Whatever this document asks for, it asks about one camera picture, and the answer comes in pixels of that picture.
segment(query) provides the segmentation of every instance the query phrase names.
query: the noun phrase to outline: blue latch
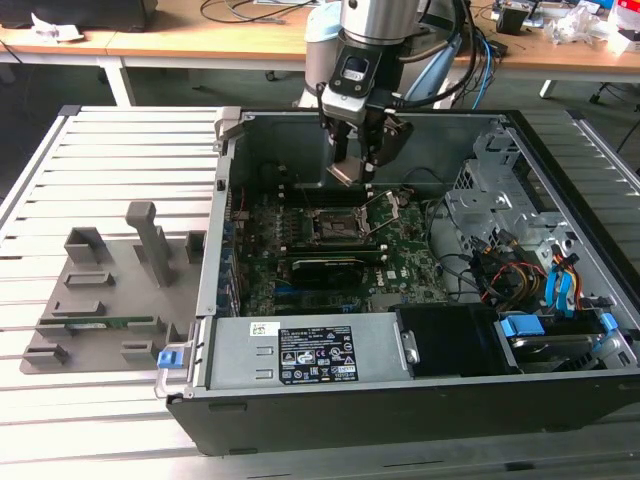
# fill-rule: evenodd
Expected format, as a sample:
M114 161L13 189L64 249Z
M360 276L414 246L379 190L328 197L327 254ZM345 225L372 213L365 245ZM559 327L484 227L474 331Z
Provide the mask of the blue latch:
M500 325L507 338L520 335L544 335L544 328L536 315L509 315L500 322Z
M607 333L618 328L618 322L616 322L616 319L613 318L613 315L610 313L603 313L600 315L600 323L602 323Z
M182 368L184 354L177 350L163 350L158 355L158 368Z
M558 280L558 272L555 269L556 264L551 264L551 270L549 271L549 276L547 277L547 285L544 289L544 300L547 303L547 307L553 306L553 298L556 293L556 281Z

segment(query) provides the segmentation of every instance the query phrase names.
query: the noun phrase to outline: electronic device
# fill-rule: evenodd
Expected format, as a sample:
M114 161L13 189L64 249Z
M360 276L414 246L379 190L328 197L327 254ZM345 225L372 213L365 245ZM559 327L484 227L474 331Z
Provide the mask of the electronic device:
M29 27L33 13L55 25L142 32L156 5L156 0L0 0L0 24L4 28Z
M347 188L314 113L221 114L198 321L161 362L189 358L160 391L201 452L558 431L640 400L638 272L562 149L516 112L399 115L416 134Z
M530 16L532 10L528 3L503 2L500 6L500 15L496 21L496 32L506 35L518 35L522 24Z

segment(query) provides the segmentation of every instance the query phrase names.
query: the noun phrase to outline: red wire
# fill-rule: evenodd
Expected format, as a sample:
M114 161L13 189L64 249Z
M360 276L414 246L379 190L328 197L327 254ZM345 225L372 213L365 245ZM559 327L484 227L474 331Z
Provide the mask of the red wire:
M547 278L547 274L545 273L544 270L542 270L540 267L538 267L537 265L532 265L530 263L526 263L526 262L512 262L512 263L507 263L505 265L503 265L500 270L498 270L498 273L495 274L495 276L493 277L493 279L491 280L491 286L493 287L493 284L496 283L496 281L498 280L498 278L500 278L502 276L502 274L504 273L504 271L509 268L509 267L528 267L532 270L535 270L537 273L539 273L540 275L542 275L543 277ZM482 297L480 297L480 300L482 302L484 302L487 297L489 296L489 292L484 292L484 294L482 295Z

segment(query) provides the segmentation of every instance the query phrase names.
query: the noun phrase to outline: wooden desk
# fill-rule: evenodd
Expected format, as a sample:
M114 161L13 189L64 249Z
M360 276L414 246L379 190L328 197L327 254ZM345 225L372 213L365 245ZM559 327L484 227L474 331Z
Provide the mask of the wooden desk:
M108 54L304 62L304 32L311 9L293 10L283 17L285 25L223 24L200 15L201 4L202 0L160 0L150 28L144 34L116 33L107 47ZM281 8L248 4L239 11L253 17ZM237 20L224 3L207 8L206 13Z
M509 46L498 75L540 80L640 81L640 55L616 57L601 41L593 46L583 43L555 46L543 37L540 29L525 30L519 36L495 33L495 23L484 18L489 12L478 14L489 2L474 1L472 12L489 39ZM284 17L285 25L221 24L202 17L200 5L201 0L159 0L145 33L89 31L86 42L45 46L36 44L28 31L0 29L0 39L25 63L103 67L119 106L135 104L126 67L304 70L304 31L310 9L289 13ZM248 4L240 8L246 15L256 16L280 7ZM207 13L234 20L222 3L210 7ZM15 59L0 48L0 62L15 63ZM467 62L468 57L456 59L453 74L463 71ZM547 81L541 94L548 95L553 85L553 81Z

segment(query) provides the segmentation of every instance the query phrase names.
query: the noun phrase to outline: floor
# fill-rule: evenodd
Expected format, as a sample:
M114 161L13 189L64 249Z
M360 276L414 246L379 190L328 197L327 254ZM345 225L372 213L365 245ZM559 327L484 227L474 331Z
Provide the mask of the floor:
M16 81L0 84L0 197L4 198L30 155L37 148L60 107L66 104L113 105L108 85L98 81L98 68L54 65L18 65ZM206 71L205 87L189 87L186 70L130 69L138 105L244 105L286 107L303 89L302 73L277 72L278 81L267 82L263 72ZM487 109L575 109L581 111L600 134L617 147L629 128L640 119L640 88L614 85L602 93L600 104L589 103L597 84L560 82L554 98L538 96L539 81L502 79L499 76L481 103ZM622 156L634 169L640 167L640 129L629 139Z

